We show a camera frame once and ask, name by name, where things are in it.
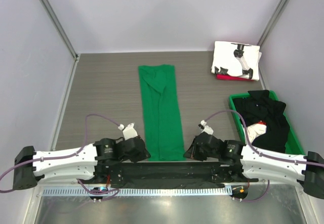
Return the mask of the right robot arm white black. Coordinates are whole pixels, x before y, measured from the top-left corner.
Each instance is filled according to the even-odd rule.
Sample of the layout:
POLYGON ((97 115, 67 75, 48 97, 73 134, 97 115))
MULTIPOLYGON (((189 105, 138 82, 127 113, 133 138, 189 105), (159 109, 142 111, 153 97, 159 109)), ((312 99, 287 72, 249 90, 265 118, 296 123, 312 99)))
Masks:
POLYGON ((197 161, 215 158, 230 166, 228 175, 233 181, 263 178, 301 186, 309 196, 323 199, 323 157, 316 152, 289 155, 253 148, 241 141, 222 141, 202 132, 193 139, 184 157, 197 161))

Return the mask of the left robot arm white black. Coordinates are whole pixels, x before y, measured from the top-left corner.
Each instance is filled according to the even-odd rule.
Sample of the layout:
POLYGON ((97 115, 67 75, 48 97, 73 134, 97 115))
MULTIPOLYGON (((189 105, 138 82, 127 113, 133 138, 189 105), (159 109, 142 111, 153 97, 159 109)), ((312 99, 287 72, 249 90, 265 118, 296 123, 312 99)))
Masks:
POLYGON ((36 151, 24 147, 15 158, 13 190, 26 190, 38 183, 93 179, 102 183, 107 179, 107 168, 123 161, 139 162, 150 158, 140 136, 126 140, 103 138, 79 148, 60 151, 36 151))

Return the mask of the green t shirt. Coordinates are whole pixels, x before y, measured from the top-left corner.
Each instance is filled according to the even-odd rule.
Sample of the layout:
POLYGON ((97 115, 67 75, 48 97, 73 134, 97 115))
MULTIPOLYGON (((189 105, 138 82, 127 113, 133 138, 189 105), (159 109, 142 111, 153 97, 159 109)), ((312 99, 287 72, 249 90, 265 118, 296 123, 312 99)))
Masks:
POLYGON ((151 161, 183 161, 175 66, 138 67, 145 141, 151 161))

